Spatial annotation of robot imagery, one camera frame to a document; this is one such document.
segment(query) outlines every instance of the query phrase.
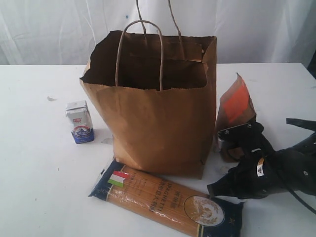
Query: warning sticker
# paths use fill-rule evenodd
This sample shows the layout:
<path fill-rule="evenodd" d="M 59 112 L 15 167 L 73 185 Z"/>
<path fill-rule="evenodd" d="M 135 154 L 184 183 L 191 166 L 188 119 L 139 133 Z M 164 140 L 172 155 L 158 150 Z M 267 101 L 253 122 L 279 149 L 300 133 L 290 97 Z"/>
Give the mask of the warning sticker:
<path fill-rule="evenodd" d="M 263 162 L 264 162 L 264 159 L 261 158 L 257 164 L 257 175 L 258 177 L 261 177 L 264 175 L 263 173 Z"/>

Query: italian flag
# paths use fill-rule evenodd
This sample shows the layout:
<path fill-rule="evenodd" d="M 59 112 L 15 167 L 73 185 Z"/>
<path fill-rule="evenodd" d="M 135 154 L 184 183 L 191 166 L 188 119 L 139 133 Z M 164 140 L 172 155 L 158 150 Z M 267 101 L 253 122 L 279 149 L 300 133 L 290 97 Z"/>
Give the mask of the italian flag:
<path fill-rule="evenodd" d="M 123 187 L 123 181 L 124 179 L 128 178 L 128 174 L 120 172 L 120 171 L 114 171 L 113 174 L 110 176 L 108 183 L 114 184 L 119 187 Z"/>

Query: brown paper bag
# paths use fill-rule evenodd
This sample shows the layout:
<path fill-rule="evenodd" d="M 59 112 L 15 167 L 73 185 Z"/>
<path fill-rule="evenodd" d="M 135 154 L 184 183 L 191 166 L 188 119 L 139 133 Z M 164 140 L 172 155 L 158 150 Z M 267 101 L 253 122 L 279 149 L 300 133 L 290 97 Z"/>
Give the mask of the brown paper bag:
<path fill-rule="evenodd" d="M 137 22 L 149 23 L 130 25 Z M 216 118 L 216 37 L 160 42 L 125 33 L 130 25 L 96 45 L 81 78 L 113 133 L 115 158 L 148 172 L 201 177 Z"/>
<path fill-rule="evenodd" d="M 218 131 L 242 125 L 252 119 L 256 119 L 256 112 L 246 83 L 242 77 L 237 74 L 237 80 L 220 99 L 220 107 L 215 125 L 216 141 Z M 241 148 L 235 148 L 229 151 L 222 151 L 221 155 L 227 162 L 236 162 L 239 160 L 239 157 L 243 155 L 243 152 Z"/>

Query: white backdrop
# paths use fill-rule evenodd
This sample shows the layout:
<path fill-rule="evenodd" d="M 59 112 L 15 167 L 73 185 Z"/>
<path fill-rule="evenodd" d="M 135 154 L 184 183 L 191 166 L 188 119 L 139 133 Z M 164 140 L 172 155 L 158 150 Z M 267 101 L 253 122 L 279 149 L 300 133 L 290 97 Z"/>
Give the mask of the white backdrop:
<path fill-rule="evenodd" d="M 218 37 L 219 63 L 308 66 L 316 49 L 316 0 L 171 3 L 183 35 Z M 139 4 L 143 19 L 176 34 L 167 0 Z M 137 19 L 135 0 L 0 0 L 0 64 L 85 64 L 109 31 Z"/>

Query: white tablecloth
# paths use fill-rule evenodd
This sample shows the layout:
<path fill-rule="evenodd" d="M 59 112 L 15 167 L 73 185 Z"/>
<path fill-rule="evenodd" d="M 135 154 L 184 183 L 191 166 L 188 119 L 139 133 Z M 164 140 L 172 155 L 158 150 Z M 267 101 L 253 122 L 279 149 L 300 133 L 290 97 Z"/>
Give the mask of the white tablecloth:
<path fill-rule="evenodd" d="M 184 234 L 94 197 L 87 197 L 112 146 L 111 133 L 79 84 L 84 65 L 0 66 L 0 236 L 182 237 Z M 316 80 L 301 64 L 219 64 L 218 98 L 239 72 L 257 120 L 275 149 L 311 134 L 285 118 L 316 120 Z M 76 145 L 65 104 L 87 100 L 95 140 Z M 211 154 L 202 180 L 168 177 L 207 192 L 225 164 Z M 315 197 L 298 192 L 316 207 Z M 310 237 L 316 216 L 290 194 L 248 200 L 242 237 Z"/>

